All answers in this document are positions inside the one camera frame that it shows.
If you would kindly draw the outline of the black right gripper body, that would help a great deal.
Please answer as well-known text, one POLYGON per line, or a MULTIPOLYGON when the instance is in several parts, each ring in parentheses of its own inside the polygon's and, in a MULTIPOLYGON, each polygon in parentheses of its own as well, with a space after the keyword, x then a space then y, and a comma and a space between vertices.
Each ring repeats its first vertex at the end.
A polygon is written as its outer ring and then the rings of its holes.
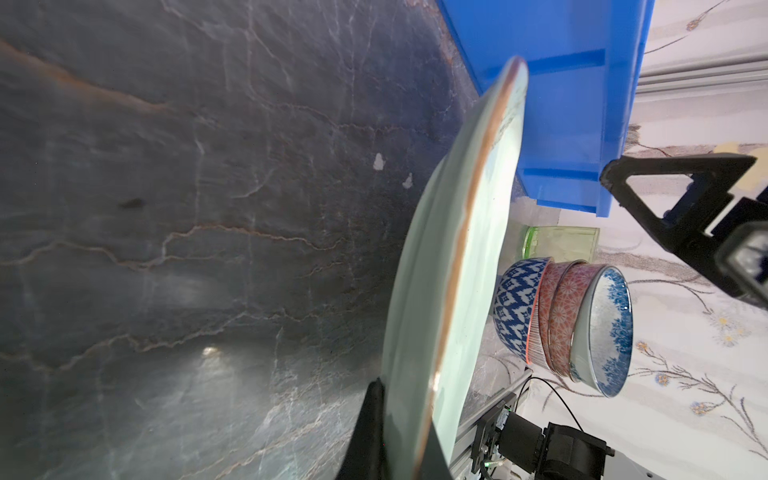
POLYGON ((767 307, 767 192, 742 197, 709 236, 695 231, 677 250, 686 264, 729 296, 767 307))

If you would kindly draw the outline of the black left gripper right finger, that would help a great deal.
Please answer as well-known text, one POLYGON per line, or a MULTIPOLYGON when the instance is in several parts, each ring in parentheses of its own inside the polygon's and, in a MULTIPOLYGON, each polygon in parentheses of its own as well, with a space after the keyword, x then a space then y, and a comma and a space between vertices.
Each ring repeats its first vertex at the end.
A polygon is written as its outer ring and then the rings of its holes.
POLYGON ((419 480, 453 479, 433 424, 430 424, 428 439, 417 478, 419 480))

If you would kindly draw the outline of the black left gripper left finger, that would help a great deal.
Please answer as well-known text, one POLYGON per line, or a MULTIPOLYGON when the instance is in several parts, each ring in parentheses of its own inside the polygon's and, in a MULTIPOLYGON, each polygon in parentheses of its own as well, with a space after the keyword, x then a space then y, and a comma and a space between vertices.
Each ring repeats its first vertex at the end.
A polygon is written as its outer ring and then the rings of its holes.
POLYGON ((380 378, 366 391, 350 442, 336 480, 380 480, 385 478, 383 441, 385 390, 380 378))

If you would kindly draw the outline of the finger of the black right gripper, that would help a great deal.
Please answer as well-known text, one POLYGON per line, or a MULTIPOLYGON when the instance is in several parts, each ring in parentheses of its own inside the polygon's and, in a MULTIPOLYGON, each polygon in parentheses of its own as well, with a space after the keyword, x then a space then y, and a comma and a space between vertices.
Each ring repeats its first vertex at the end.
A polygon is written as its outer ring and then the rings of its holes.
POLYGON ((623 156, 605 166, 600 182, 664 250, 687 264, 711 264, 716 251, 738 227, 759 219, 758 200, 746 197, 737 201, 730 193, 756 162, 754 156, 734 153, 623 156), (665 176, 684 177, 690 183, 672 206, 656 214, 629 180, 665 176))

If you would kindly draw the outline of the light green ceramic plate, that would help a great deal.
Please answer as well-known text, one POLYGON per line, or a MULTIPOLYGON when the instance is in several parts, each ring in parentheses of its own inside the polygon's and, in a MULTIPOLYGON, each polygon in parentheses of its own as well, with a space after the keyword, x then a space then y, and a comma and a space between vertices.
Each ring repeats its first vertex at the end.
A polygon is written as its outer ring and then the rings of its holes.
POLYGON ((430 436, 453 451, 497 281, 522 146, 529 69, 510 58, 418 202, 382 356, 389 475, 414 479, 430 436))

